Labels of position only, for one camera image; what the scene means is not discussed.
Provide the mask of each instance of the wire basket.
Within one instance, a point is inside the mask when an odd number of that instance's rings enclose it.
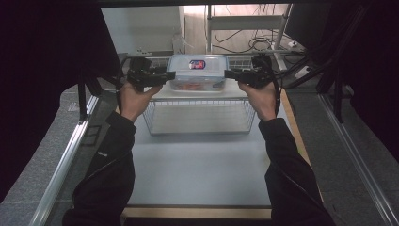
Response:
[[[150,101],[150,134],[249,133],[255,111],[248,99]]]

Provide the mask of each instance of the plastic container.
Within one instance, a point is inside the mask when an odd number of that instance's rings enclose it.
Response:
[[[176,91],[222,91],[229,60],[220,55],[174,55],[167,66],[176,72],[170,86]]]

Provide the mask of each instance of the person's left hand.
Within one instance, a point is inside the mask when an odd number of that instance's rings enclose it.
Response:
[[[130,83],[125,83],[120,89],[121,116],[135,122],[147,108],[153,95],[161,90],[162,86],[152,87],[145,92],[137,91]]]

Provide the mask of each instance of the floor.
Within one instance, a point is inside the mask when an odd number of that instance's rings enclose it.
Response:
[[[218,6],[215,9],[216,15],[234,13],[257,14],[259,11],[265,11],[271,14],[273,5],[270,6],[246,6],[245,8],[237,6]],[[276,6],[275,13],[282,13],[284,6]],[[205,53],[205,34],[203,29],[191,29],[189,27],[202,27],[204,25],[203,11],[204,7],[187,8],[191,13],[186,15],[185,38],[189,45],[185,51],[190,54]],[[226,39],[232,35],[232,32],[218,31],[216,34],[219,40]],[[233,38],[218,43],[213,41],[214,45],[222,45],[224,48],[233,51],[242,51],[248,48],[248,40],[253,38],[256,31],[240,32]],[[258,31],[258,34],[265,34],[271,37],[269,31]],[[290,40],[285,39],[282,46],[289,48],[287,43]],[[215,54],[227,54],[214,47]],[[291,62],[300,59],[299,56],[288,56]],[[381,217],[375,205],[375,201],[370,195],[370,191],[359,177],[354,163],[349,157],[343,142],[337,134],[326,110],[320,101],[319,95],[315,91],[319,77],[301,85],[296,89],[287,90],[291,105],[295,111],[295,119],[298,124],[301,136],[305,142],[312,167],[316,174],[321,193],[325,201],[325,207],[333,216],[337,225],[395,225],[388,224]],[[289,75],[284,83],[294,81],[295,77]],[[101,81],[104,89],[112,89],[113,86]],[[104,101],[107,101],[109,95],[104,95]],[[42,141],[34,157],[26,166],[25,171],[8,193],[6,199],[0,204],[0,225],[28,225],[36,208],[40,202],[42,194],[46,189],[56,166],[67,146],[71,134],[78,121],[78,111],[73,104],[77,102],[77,88],[73,87],[64,91],[60,99],[61,107],[58,110],[56,118],[49,128],[46,138]],[[106,110],[98,110],[99,118],[91,122],[91,125],[103,125],[105,115],[115,105],[108,105]],[[391,157],[391,154],[383,144],[375,137],[372,131],[357,116],[349,103],[349,99],[343,100],[343,121],[344,126],[350,134],[353,142],[374,175],[376,182],[387,197],[392,209],[397,213],[399,211],[399,166]],[[83,176],[85,166],[90,155],[95,150],[94,146],[87,146],[79,157],[76,157],[72,166],[76,175],[68,175],[69,186],[64,186],[60,195],[56,199],[53,211],[47,220],[47,225],[60,225],[63,212],[71,204],[71,192],[73,185]],[[168,225],[162,220],[152,222],[151,225]],[[221,225],[221,222],[207,221],[197,222],[197,225]],[[193,225],[193,222],[173,221],[173,225]]]

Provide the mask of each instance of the hand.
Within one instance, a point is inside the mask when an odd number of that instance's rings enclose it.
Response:
[[[247,94],[249,102],[258,114],[259,119],[269,121],[276,118],[276,91],[273,83],[255,89],[238,82],[238,87]]]
[[[145,92],[137,91],[130,83],[126,83],[120,89],[121,116],[135,122],[147,108],[153,95],[161,90],[162,86],[152,87]]]

